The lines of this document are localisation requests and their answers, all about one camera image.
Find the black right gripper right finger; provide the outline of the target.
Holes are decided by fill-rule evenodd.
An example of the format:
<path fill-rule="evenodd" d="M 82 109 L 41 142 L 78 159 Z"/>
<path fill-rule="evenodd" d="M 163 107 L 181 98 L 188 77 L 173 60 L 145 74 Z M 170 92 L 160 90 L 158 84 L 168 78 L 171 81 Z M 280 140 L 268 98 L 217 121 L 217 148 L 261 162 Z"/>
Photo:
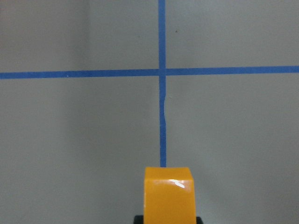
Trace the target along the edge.
<path fill-rule="evenodd" d="M 203 224 L 201 217 L 196 217 L 196 224 Z"/>

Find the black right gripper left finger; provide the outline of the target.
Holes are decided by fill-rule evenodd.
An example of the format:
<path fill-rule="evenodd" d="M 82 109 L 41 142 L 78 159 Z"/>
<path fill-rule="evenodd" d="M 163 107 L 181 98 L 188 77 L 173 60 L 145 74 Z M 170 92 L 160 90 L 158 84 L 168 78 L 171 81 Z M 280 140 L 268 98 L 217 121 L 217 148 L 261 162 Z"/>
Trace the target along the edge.
<path fill-rule="evenodd" d="M 144 224 L 143 216 L 135 216 L 133 224 Z"/>

